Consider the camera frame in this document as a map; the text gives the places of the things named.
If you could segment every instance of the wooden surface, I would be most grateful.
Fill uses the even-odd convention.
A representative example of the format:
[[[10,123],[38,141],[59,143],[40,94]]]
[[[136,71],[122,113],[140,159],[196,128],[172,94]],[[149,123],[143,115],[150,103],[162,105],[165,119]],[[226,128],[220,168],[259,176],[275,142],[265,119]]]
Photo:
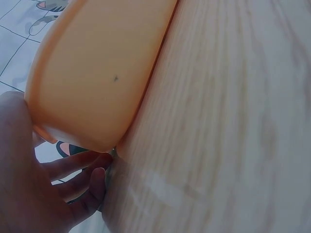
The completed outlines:
[[[311,232],[310,0],[181,0],[118,153],[112,232]]]

